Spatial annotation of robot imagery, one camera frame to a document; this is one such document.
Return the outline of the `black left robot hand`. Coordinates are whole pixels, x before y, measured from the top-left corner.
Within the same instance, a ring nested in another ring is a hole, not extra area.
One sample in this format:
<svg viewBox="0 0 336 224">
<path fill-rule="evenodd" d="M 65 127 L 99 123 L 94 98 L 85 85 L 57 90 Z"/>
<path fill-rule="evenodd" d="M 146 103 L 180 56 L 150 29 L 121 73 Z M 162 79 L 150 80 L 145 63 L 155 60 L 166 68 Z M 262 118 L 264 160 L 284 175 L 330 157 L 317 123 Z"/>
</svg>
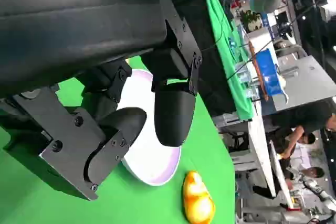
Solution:
<svg viewBox="0 0 336 224">
<path fill-rule="evenodd" d="M 140 56 L 153 74 L 154 129 L 181 146 L 202 55 L 175 0 L 1 0 L 1 127 L 6 150 L 55 190 L 86 200 L 147 118 L 118 109 Z"/>
</svg>

